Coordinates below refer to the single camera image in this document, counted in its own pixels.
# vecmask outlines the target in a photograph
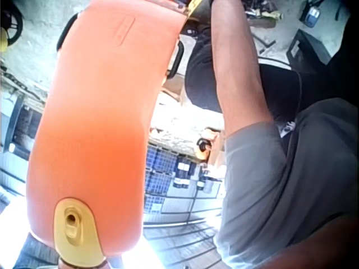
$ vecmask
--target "orange object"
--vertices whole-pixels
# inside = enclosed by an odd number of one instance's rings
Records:
[[[31,231],[43,243],[55,247],[65,198],[90,209],[105,256],[140,237],[150,120],[187,19],[177,8],[94,0],[67,33],[27,175]]]

